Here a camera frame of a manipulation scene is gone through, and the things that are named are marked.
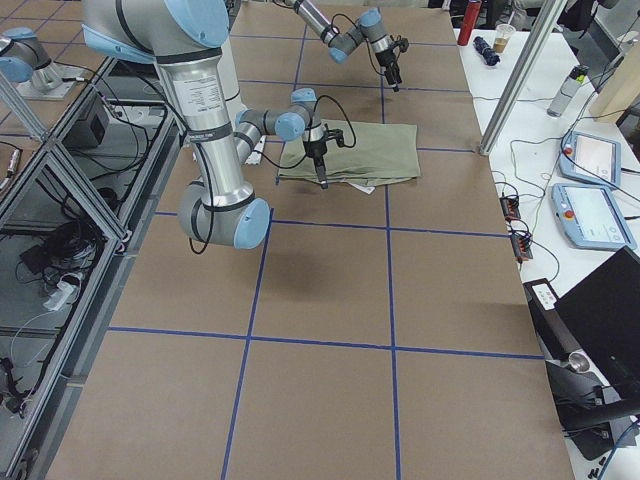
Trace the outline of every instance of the tablet screen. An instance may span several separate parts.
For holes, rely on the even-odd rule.
[[[625,238],[603,190],[566,187],[567,198],[585,240],[625,244]]]
[[[615,162],[614,153],[614,144],[611,142],[577,135],[574,162],[582,168],[574,165],[575,171],[581,175],[600,177],[611,182]]]

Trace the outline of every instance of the white table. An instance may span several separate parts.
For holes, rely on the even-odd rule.
[[[489,99],[500,97],[529,34],[524,32],[516,33],[507,45],[505,52],[501,55],[501,62],[496,67],[487,66],[482,57],[475,51],[473,38],[477,35],[482,36],[487,43],[493,43],[493,31],[476,30],[471,35],[472,40],[469,45],[460,47],[459,50],[469,87],[474,96],[474,107],[478,122],[484,132],[498,101],[476,97]],[[531,100],[554,97],[571,68],[578,65],[578,63],[562,35],[559,33],[552,34],[519,98],[521,100]],[[491,152],[492,169],[504,174],[506,181],[513,184],[520,194],[532,193],[540,195],[542,193],[541,190],[527,185],[515,177],[514,166],[511,161],[510,142],[512,140],[536,142],[546,138],[561,137],[576,120],[580,110],[593,91],[591,84],[586,84],[580,88],[560,118],[553,118],[547,115],[546,109],[551,103],[550,100],[517,102],[507,126],[502,131],[495,148]],[[590,116],[588,109],[585,110],[584,115]],[[585,119],[578,123],[575,130],[620,142],[622,144],[622,166],[640,170],[638,161],[615,123],[602,123],[592,119]],[[558,257],[560,272],[553,282],[553,287],[562,296],[609,258],[613,252],[576,249],[572,247],[564,235],[552,208],[550,186],[555,183],[575,182],[559,175],[557,169],[553,170],[559,148],[559,140],[549,140],[540,145],[514,144],[515,163],[520,178],[544,187],[549,178],[547,175],[549,173],[552,174],[546,195],[540,205],[534,240],[547,247]],[[494,173],[496,181],[504,180],[501,173]],[[498,185],[497,188],[498,192],[502,192],[502,185]],[[635,196],[640,196],[640,176],[623,174],[621,188]],[[505,193],[512,193],[512,190],[506,187]],[[615,192],[614,197],[625,216],[640,215],[640,203],[621,192]],[[520,199],[522,218],[531,228],[536,224],[536,209],[539,204],[540,200],[532,197]],[[640,241],[640,220],[630,221],[629,227],[636,240]],[[556,263],[553,258],[536,245],[532,247],[532,253],[534,259],[525,262],[522,266],[520,272],[522,281],[553,277],[556,271]],[[567,441],[567,448],[569,449],[574,474],[577,479],[586,478],[592,468],[598,467],[597,461],[586,461],[570,440]],[[605,480],[637,480],[638,472],[640,472],[640,447],[620,449],[616,452],[616,458],[607,469]]]

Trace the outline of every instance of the green cloth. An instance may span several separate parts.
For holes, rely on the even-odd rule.
[[[347,122],[326,120],[329,128],[340,128],[345,143],[352,143],[351,130]],[[331,141],[324,156],[327,179],[331,182],[347,181],[364,187],[375,187],[403,182],[420,176],[420,165],[416,152],[415,125],[382,125],[379,123],[352,122],[356,132],[355,148],[338,148]],[[304,155],[302,140],[289,142],[284,147],[280,164],[295,165]],[[282,178],[299,178],[318,183],[313,161],[305,159],[291,170],[280,169]]]

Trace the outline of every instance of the black monitor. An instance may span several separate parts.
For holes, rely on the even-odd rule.
[[[640,397],[640,258],[621,248],[555,308],[620,396]]]

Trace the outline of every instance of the blue and white control tablet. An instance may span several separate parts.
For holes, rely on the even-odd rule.
[[[620,166],[618,142],[580,132],[563,139],[560,171],[567,178],[618,187]]]
[[[551,198],[569,240],[578,248],[618,250],[636,241],[611,190],[601,185],[559,183]]]

